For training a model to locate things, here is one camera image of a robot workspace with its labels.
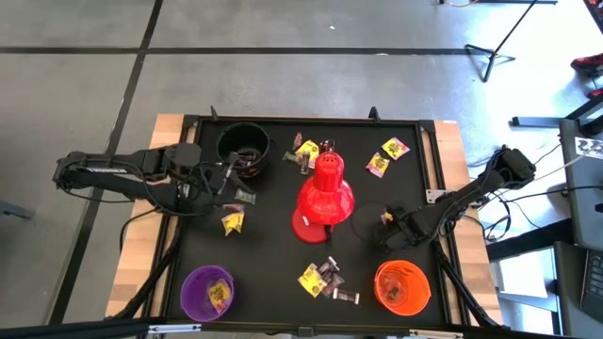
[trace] concrete floor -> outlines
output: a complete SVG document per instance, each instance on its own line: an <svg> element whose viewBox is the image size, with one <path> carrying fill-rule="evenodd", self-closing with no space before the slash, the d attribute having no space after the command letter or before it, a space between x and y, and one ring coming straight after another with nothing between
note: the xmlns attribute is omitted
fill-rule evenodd
<svg viewBox="0 0 603 339"><path fill-rule="evenodd" d="M5 0L0 47L138 47L153 4ZM525 8L451 8L431 0L165 0L151 46L496 47ZM555 145L555 132L516 131L507 121L560 117L585 102L597 84L568 64L601 52L601 42L581 0L560 0L534 7L501 51L518 59L497 65L487 84L479 78L486 60L480 56L147 56L118 152L146 148L157 113L208 114L214 105L223 115L360 118L375 105L385 118L458 121L469 163L502 143L536 159ZM84 207L55 190L55 161L73 150L104 150L134 59L0 54L0 199L37 212L31 221L0 218L0 327L45 321ZM560 161L554 153L543 168ZM522 193L562 176L550 179ZM566 215L564 204L542 198L530 214L547 224ZM129 210L101 206L66 321L103 317ZM496 208L484 212L486 221L499 218ZM513 228L530 226L518 216Z"/></svg>

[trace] red object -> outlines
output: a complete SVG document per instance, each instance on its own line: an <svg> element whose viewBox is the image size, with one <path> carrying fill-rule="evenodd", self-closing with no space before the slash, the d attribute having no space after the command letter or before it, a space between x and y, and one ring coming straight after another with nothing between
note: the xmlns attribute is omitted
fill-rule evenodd
<svg viewBox="0 0 603 339"><path fill-rule="evenodd" d="M590 93L588 93L587 96L589 99L594 99L597 96L602 95L602 94L603 94L603 89L595 89L595 90L591 91Z"/></svg>
<svg viewBox="0 0 603 339"><path fill-rule="evenodd" d="M570 64L574 70L587 76L603 73L603 53L596 56L579 57Z"/></svg>
<svg viewBox="0 0 603 339"><path fill-rule="evenodd" d="M327 230L350 216L354 195L343 179L344 167L335 152L322 153L316 159L314 175L301 187L292 218L293 232L300 240L321 243L329 238Z"/></svg>

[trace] red lamp shade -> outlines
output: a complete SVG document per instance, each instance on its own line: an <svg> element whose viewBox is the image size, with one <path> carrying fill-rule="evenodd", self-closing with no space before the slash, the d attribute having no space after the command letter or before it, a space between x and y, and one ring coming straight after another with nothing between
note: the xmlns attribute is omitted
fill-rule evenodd
<svg viewBox="0 0 603 339"><path fill-rule="evenodd" d="M344 162L335 152L315 161L314 175L301 187L293 213L293 232L302 241L317 244L327 240L325 228L345 220L354 209L351 187L343 180Z"/></svg>

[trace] table leg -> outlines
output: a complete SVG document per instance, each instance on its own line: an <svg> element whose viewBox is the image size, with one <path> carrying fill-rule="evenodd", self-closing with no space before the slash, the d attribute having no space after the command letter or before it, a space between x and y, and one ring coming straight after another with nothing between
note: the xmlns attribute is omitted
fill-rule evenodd
<svg viewBox="0 0 603 339"><path fill-rule="evenodd" d="M574 244L572 219L554 222L520 236L486 246L491 262L553 246L556 241Z"/></svg>

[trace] black table surface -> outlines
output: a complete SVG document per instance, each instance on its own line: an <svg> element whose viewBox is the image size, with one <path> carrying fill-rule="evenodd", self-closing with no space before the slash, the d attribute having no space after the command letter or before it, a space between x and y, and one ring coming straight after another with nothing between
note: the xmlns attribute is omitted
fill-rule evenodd
<svg viewBox="0 0 603 339"><path fill-rule="evenodd" d="M404 250L388 256L375 251L352 231L350 219L361 236L368 226L379 220L385 203L403 203L409 209L425 204L425 173L415 123L377 126L358 123L279 123L256 121L274 141L269 167L261 177L248 181L257 193L255 205L247 205L241 234L224 236L220 219L224 211L203 218L188 218L167 316L187 319L180 308L180 288L186 276L204 265L225 267L235 278L234 303L218 321L229 323L272 323L299 325L356 326L437 326L446 323L445 302L440 293L438 266L429 248ZM200 145L203 160L215 160L215 142L220 131L231 122L204 122ZM319 143L335 140L335 150L345 161L345 179L356 201L356 212L335 226L329 244L309 245L301 242L291 228L299 189L309 177L299 167L283 161L291 151L293 139L302 132L303 139ZM365 167L381 146L397 137L411 151L389 164L383 178ZM223 193L234 197L233 187ZM345 282L340 288L360 293L359 305L343 300L312 298L297 279L311 263L317 265L331 255L341 268ZM375 298L373 279L379 265L387 260L408 260L425 272L432 297L426 308L415 316L398 316L385 309Z"/></svg>
<svg viewBox="0 0 603 339"><path fill-rule="evenodd" d="M560 123L563 160L567 163L578 157L575 137L584 137L579 122L564 120ZM603 140L603 133L592 137ZM603 160L585 156L565 168L568 187L601 185ZM592 250L603 250L603 213L595 211L595 205L603 202L603 190L580 189L569 192L572 223L576 242Z"/></svg>

